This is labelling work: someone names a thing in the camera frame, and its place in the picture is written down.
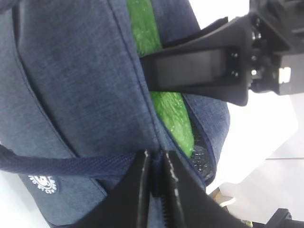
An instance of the green bubble wrap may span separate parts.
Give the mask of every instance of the green bubble wrap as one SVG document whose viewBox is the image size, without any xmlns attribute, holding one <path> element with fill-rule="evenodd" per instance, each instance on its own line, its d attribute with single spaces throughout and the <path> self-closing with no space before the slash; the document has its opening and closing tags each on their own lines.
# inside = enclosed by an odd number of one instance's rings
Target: green bubble wrap
<svg viewBox="0 0 304 228">
<path fill-rule="evenodd" d="M 138 55 L 162 49 L 150 0 L 127 0 Z M 155 110 L 176 142 L 190 157 L 194 137 L 184 101 L 179 93 L 152 92 Z"/>
</svg>

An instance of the black plastic piece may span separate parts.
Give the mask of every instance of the black plastic piece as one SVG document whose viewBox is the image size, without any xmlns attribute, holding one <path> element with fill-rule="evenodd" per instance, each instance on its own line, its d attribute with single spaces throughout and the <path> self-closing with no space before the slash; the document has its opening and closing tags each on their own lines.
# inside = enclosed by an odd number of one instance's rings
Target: black plastic piece
<svg viewBox="0 0 304 228">
<path fill-rule="evenodd" d="M 152 91 L 204 95 L 246 105 L 251 49 L 251 20 L 245 16 L 195 40 L 142 57 L 141 63 Z"/>
<path fill-rule="evenodd" d="M 165 212 L 169 228 L 246 228 L 215 203 L 189 175 L 176 152 L 164 154 Z"/>
<path fill-rule="evenodd" d="M 71 228 L 146 228 L 150 196 L 148 151 L 137 153 L 122 181 Z"/>
<path fill-rule="evenodd" d="M 265 225 L 265 228 L 283 228 L 286 219 L 292 219 L 288 209 L 278 209 Z"/>
</svg>

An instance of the white logo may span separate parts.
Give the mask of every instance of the white logo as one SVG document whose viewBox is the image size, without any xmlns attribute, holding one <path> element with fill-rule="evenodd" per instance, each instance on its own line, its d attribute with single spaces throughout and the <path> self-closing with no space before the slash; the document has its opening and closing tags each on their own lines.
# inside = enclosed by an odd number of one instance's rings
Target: white logo
<svg viewBox="0 0 304 228">
<path fill-rule="evenodd" d="M 28 176 L 33 184 L 37 185 L 37 188 L 46 194 L 54 194 L 57 192 L 56 182 L 52 177 L 45 176 Z"/>
</svg>

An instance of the bag strap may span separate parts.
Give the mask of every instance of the bag strap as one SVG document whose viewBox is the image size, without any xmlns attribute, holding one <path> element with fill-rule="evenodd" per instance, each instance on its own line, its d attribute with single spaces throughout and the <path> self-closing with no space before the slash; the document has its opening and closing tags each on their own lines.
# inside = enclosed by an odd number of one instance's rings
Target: bag strap
<svg viewBox="0 0 304 228">
<path fill-rule="evenodd" d="M 90 158 L 48 159 L 18 156 L 0 145 L 0 170 L 38 176 L 81 176 L 114 178 L 122 176 L 135 153 L 121 153 Z"/>
</svg>

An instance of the stitching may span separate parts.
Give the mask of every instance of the stitching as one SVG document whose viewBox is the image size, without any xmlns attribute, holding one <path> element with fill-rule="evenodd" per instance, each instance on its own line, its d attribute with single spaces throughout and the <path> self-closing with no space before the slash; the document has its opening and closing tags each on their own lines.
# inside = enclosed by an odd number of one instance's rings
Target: stitching
<svg viewBox="0 0 304 228">
<path fill-rule="evenodd" d="M 114 12 L 113 6 L 111 5 L 111 3 L 110 3 L 109 0 L 107 0 L 107 3 L 108 3 L 108 6 L 109 6 L 109 8 L 110 8 L 110 10 L 111 10 L 111 12 L 112 12 L 114 21 L 116 22 L 118 31 L 119 31 L 119 33 L 120 33 L 120 35 L 121 35 L 121 39 L 122 39 L 123 45 L 124 45 L 124 47 L 125 47 L 125 49 L 126 49 L 126 51 L 127 51 L 127 53 L 128 53 L 128 57 L 129 57 L 129 59 L 130 59 L 130 63 L 131 63 L 132 66 L 133 66 L 133 70 L 134 70 L 134 73 L 135 73 L 135 75 L 136 75 L 136 79 L 137 79 L 138 85 L 139 85 L 139 87 L 140 87 L 140 89 L 141 89 L 142 96 L 143 96 L 143 98 L 144 98 L 146 107 L 147 107 L 147 109 L 148 109 L 148 111 L 149 111 L 149 114 L 150 114 L 150 117 L 151 117 L 151 120 L 152 120 L 152 124 L 153 124 L 153 128 L 154 128 L 154 133 L 155 133 L 155 135 L 156 135 L 156 139 L 157 139 L 157 141 L 158 141 L 158 143 L 159 143 L 160 149 L 163 149 L 163 148 L 162 148 L 162 143 L 161 143 L 161 142 L 162 142 L 162 141 L 161 141 L 161 138 L 160 138 L 160 136 L 157 134 L 157 130 L 156 130 L 156 120 L 153 118 L 153 115 L 152 115 L 152 108 L 148 105 L 148 99 L 149 99 L 149 98 L 146 97 L 145 94 L 144 94 L 144 88 L 143 88 L 143 86 L 142 86 L 142 84 L 141 84 L 141 81 L 140 81 L 140 79 L 139 79 L 138 70 L 137 70 L 137 68 L 136 68 L 136 66 L 135 66 L 135 64 L 134 64 L 134 62 L 132 61 L 132 55 L 131 55 L 130 50 L 129 50 L 129 48 L 128 48 L 128 45 L 127 45 L 127 43 L 126 43 L 126 41 L 125 41 L 125 39 L 124 39 L 124 35 L 123 35 L 123 33 L 122 33 L 122 29 L 121 29 L 121 27 L 120 27 L 120 25 L 119 25 L 119 21 L 118 21 L 118 19 L 117 19 L 117 17 L 116 17 L 116 14 L 115 14 L 115 12 Z"/>
<path fill-rule="evenodd" d="M 10 21 L 11 23 L 11 28 L 14 27 L 14 24 L 12 22 L 12 20 Z M 13 29 L 11 29 L 10 31 L 10 36 L 11 36 L 11 46 L 12 46 L 12 51 L 13 51 L 13 55 L 14 55 L 14 59 L 16 61 L 16 64 L 18 66 L 18 69 L 19 69 L 19 72 L 22 76 L 22 79 L 23 79 L 23 82 L 25 84 L 25 86 L 27 87 L 28 89 L 28 92 L 30 93 L 31 97 L 33 98 L 35 104 L 36 104 L 36 107 L 37 109 L 40 111 L 40 113 L 42 114 L 42 116 L 45 118 L 46 122 L 48 123 L 48 126 L 49 128 L 52 130 L 53 134 L 56 136 L 56 138 L 60 141 L 60 144 L 63 146 L 63 148 L 71 155 L 71 157 L 76 157 L 75 154 L 73 154 L 73 152 L 70 150 L 70 148 L 64 143 L 64 141 L 62 140 L 62 138 L 60 137 L 60 135 L 58 134 L 58 132 L 55 130 L 53 124 L 51 123 L 50 119 L 48 118 L 48 116 L 45 114 L 43 108 L 41 107 L 34 91 L 32 90 L 32 88 L 30 87 L 30 84 L 28 82 L 28 79 L 25 75 L 25 72 L 23 72 L 23 70 L 21 69 L 21 61 L 19 59 L 19 55 L 17 53 L 17 47 L 15 47 L 15 42 L 14 42 L 14 31 Z M 103 193 L 103 195 L 106 197 L 107 196 L 107 193 L 106 191 L 102 188 L 101 185 L 97 184 L 97 182 L 91 178 L 89 178 L 89 180 Z"/>
</svg>

